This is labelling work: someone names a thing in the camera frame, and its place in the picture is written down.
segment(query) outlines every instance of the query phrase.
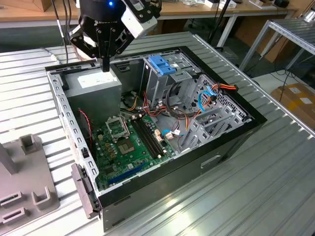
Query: slotted aluminum surface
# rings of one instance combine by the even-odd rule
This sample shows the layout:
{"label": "slotted aluminum surface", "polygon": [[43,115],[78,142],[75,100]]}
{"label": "slotted aluminum surface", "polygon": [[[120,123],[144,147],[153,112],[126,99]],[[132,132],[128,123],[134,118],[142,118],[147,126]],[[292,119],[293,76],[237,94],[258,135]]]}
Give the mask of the slotted aluminum surface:
{"label": "slotted aluminum surface", "polygon": [[[116,226],[108,235],[306,235],[315,230],[315,141],[244,74],[188,32],[135,40],[124,52],[188,46],[268,121],[235,155]],[[62,47],[50,48],[63,62]],[[69,48],[70,62],[77,61]],[[88,220],[71,179],[74,163],[57,117],[41,50],[0,54],[0,142],[42,138],[61,206],[9,235],[103,235]]]}
{"label": "slotted aluminum surface", "polygon": [[298,19],[272,20],[269,27],[287,37],[300,47],[315,54],[315,26]]}

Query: aluminum workbench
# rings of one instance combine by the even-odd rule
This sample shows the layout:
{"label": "aluminum workbench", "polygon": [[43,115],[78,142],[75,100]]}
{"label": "aluminum workbench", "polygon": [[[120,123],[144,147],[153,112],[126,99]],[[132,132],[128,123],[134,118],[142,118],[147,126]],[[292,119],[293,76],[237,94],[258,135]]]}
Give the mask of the aluminum workbench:
{"label": "aluminum workbench", "polygon": [[[147,207],[108,235],[305,235],[315,231],[314,132],[262,91],[197,35],[134,40],[124,54],[188,46],[268,119],[229,160]],[[64,62],[62,47],[50,48]],[[69,62],[77,61],[69,47]],[[100,236],[71,179],[74,163],[36,49],[0,54],[0,142],[33,133],[42,138],[61,203],[59,209],[8,235]]]}
{"label": "aluminum workbench", "polygon": [[286,37],[301,47],[300,51],[286,66],[287,70],[293,66],[293,64],[296,62],[296,60],[298,60],[305,50],[315,55],[315,26],[313,24],[305,22],[302,18],[268,20],[244,57],[240,65],[240,70],[244,70],[246,68],[248,62],[252,58],[260,42],[263,40],[268,29],[273,29],[275,33],[269,40],[261,55],[265,55],[265,53],[268,52],[270,48],[273,47],[273,45],[275,45],[276,40],[280,37],[280,35]]}

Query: wooden table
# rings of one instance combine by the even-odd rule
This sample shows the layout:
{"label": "wooden table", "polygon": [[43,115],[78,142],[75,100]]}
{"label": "wooden table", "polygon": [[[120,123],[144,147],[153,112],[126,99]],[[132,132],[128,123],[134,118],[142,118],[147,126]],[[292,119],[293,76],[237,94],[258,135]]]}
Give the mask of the wooden table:
{"label": "wooden table", "polygon": [[[65,14],[61,0],[55,0],[56,8],[64,24]],[[77,24],[79,11],[75,7],[73,1],[71,1],[72,9],[72,24]],[[234,23],[238,16],[261,16],[261,15],[285,15],[286,18],[290,18],[295,12],[292,7],[277,8],[277,9],[260,9],[248,0],[244,0],[242,4],[238,4],[236,8],[227,9],[225,17],[229,17],[229,21],[223,31],[218,46],[224,45]],[[169,19],[189,19],[189,18],[212,18],[216,14],[216,8],[209,8],[203,4],[197,6],[187,6],[181,2],[170,3],[163,2],[161,16],[159,20]],[[0,9],[0,28],[17,28],[17,27],[35,27],[35,26],[53,26],[57,25],[55,20],[54,10],[51,7],[46,12],[36,12],[12,6],[4,6],[4,9]]]}

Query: cardboard box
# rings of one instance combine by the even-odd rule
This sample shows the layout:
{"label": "cardboard box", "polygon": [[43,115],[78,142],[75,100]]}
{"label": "cardboard box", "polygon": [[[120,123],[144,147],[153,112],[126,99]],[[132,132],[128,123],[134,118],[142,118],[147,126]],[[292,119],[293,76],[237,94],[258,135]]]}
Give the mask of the cardboard box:
{"label": "cardboard box", "polygon": [[44,12],[51,6],[51,0],[0,0],[0,4]]}
{"label": "cardboard box", "polygon": [[[279,101],[282,86],[271,92]],[[302,84],[284,87],[281,103],[311,129],[315,129],[315,95]]]}

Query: ram slot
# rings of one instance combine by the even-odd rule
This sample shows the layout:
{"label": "ram slot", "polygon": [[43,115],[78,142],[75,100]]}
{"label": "ram slot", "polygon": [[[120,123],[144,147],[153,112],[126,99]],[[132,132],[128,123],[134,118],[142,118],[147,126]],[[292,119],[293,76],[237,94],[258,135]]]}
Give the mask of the ram slot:
{"label": "ram slot", "polygon": [[143,144],[148,149],[152,158],[158,158],[158,155],[163,155],[163,150],[159,146],[157,140],[151,135],[149,129],[142,120],[133,120],[131,122],[133,128],[137,132]]}

